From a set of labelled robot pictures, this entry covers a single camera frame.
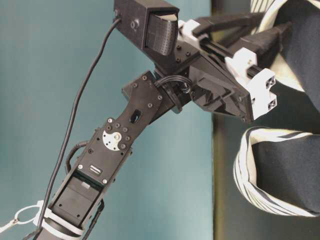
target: blue-green wall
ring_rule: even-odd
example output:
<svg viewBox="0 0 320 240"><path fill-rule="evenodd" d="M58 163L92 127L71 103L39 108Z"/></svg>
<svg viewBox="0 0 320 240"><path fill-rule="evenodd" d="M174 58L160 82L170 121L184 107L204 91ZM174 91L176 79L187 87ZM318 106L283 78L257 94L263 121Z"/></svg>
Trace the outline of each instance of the blue-green wall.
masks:
<svg viewBox="0 0 320 240"><path fill-rule="evenodd" d="M210 1L170 0L180 19ZM72 102L112 22L112 0L0 1L0 226L44 198ZM114 32L80 101L68 150L125 108L121 87L153 64ZM211 240L211 116L190 103L133 145L92 240ZM64 178L61 169L54 190ZM32 224L0 239L19 240Z"/></svg>

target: white connector block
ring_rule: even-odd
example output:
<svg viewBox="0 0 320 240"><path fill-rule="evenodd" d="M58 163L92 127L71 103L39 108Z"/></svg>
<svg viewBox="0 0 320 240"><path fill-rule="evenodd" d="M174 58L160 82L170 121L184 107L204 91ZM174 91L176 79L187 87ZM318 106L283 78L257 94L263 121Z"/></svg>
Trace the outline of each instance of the white connector block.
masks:
<svg viewBox="0 0 320 240"><path fill-rule="evenodd" d="M233 58L226 57L225 64L236 81L250 93L254 120L277 106L277 96L270 92L271 87L276 84L275 73L265 68L252 79L247 75L248 69L257 65L257 55L254 52L243 47Z"/></svg>
<svg viewBox="0 0 320 240"><path fill-rule="evenodd" d="M200 23L196 22L195 20L188 20L186 22L179 20L178 21L178 27L179 27L179 34L178 34L178 40L186 42L196 49L201 50L200 47L200 40L202 37L195 37L193 34L193 30L196 29L198 26L200 26Z"/></svg>

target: robotic arm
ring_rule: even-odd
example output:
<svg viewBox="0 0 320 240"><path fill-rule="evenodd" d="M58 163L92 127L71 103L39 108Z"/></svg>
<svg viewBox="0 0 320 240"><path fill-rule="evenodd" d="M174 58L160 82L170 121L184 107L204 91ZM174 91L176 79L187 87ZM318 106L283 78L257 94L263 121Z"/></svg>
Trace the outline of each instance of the robotic arm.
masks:
<svg viewBox="0 0 320 240"><path fill-rule="evenodd" d="M155 70L127 84L122 89L128 99L123 113L109 117L89 142L78 146L85 148L68 169L34 239L81 239L99 203L101 213L103 196L133 153L136 138L169 110L179 113L193 101L204 111L249 123L277 105L270 92L275 74L259 68L257 59L264 67L272 62L290 30L289 23L246 36L259 25L263 14L183 22L178 21L179 9L163 0L115 0L114 12L117 30L154 62ZM220 44L212 39L212 32L233 27L240 29Z"/></svg>

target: wire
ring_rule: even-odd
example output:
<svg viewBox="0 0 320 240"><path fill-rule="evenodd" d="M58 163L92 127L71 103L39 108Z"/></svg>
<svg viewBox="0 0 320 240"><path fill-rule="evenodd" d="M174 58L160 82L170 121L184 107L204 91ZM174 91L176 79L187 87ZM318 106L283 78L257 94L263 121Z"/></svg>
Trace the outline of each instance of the wire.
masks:
<svg viewBox="0 0 320 240"><path fill-rule="evenodd" d="M92 221L90 223L90 226L89 226L88 230L86 231L84 237L82 238L82 240L87 240L88 239L89 235L91 234L92 230L94 229L94 227L95 227L95 225L96 225L96 223L98 221L98 218L100 217L100 215L101 215L102 211L104 210L104 208L105 208L105 202L104 202L103 199L101 199L100 205L99 205L99 207L98 207L98 209L97 209L97 211L96 211L96 213L95 213L95 215L94 215L94 217L93 217L93 219L92 219Z"/></svg>
<svg viewBox="0 0 320 240"><path fill-rule="evenodd" d="M169 82L180 82L183 83L184 87L181 89L185 94L190 92L190 89L192 87L192 81L182 75L170 75L170 76L165 76L163 78L160 78L159 80L154 82L154 85L158 88L164 84L167 84Z"/></svg>
<svg viewBox="0 0 320 240"><path fill-rule="evenodd" d="M107 40L108 40L110 34L117 27L117 25L118 25L118 23L120 21L121 21L121 18L118 18L117 20L115 20L114 23L111 25L109 31L106 33L106 35L105 35L105 37L103 39L100 51L99 51L98 55L96 56L96 58L94 59L93 63L91 64L91 66L89 68L89 71L88 71L85 79L82 81L80 89L78 90L78 92L77 92L77 94L75 96L75 99L74 99L74 102L73 102L73 106L72 106L72 110L71 110L71 114L70 114L69 123L68 123L67 129L66 129L66 133L65 133L65 136L64 136L64 140L63 140L63 143L62 143L62 146L61 146L61 149L60 149L60 152L59 152L58 159L57 159L57 162L55 164L54 170L53 170L52 175L50 177L50 181L49 181L48 187L46 189L46 193L45 193L45 197L44 197L44 203L43 203L43 206L42 206L42 209L41 209L41 212L40 212L37 228L36 228L36 230L34 232L32 232L29 235L27 235L26 237L24 237L23 240L27 240L27 239L31 238L32 236L38 234L41 231L42 222L44 220L45 212L46 212L46 209L47 209L47 206L48 206L48 203L49 203L49 198L50 198L50 195L51 195L51 191L52 191L56 176L58 174L59 168L60 168L61 163L63 161L64 154L65 154L65 151L66 151L66 147L67 147L70 135L71 135L71 130L72 130L73 125L74 125L75 116L76 116L76 112L77 112L77 109L78 109L78 104L79 104L81 95L82 95L82 93L83 93L83 91L84 91L84 89L85 89L85 87L86 87L86 85L88 83L88 80L89 80L92 72L94 71L97 63L99 62L99 60L100 60L100 58L101 58L101 56L102 56L102 54L104 52L104 49L105 49L105 46L106 46L106 43L107 43Z"/></svg>
<svg viewBox="0 0 320 240"><path fill-rule="evenodd" d="M78 151L80 148L85 147L88 144L88 141L81 141L77 143L69 152L68 156L65 159L65 172L68 174L71 170L71 164L70 161L72 157L75 155L76 151Z"/></svg>

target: striped fabric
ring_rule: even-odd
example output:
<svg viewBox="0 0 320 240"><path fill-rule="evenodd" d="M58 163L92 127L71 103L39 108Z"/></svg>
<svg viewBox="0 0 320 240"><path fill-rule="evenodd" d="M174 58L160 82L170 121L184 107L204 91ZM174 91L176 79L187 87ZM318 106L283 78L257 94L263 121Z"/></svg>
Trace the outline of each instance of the striped fabric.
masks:
<svg viewBox="0 0 320 240"><path fill-rule="evenodd" d="M277 199L257 186L257 170L252 145L260 142L283 142L310 136L312 133L285 129L254 127L245 132L233 166L233 176L241 194L255 207L276 215L317 217L320 214Z"/></svg>

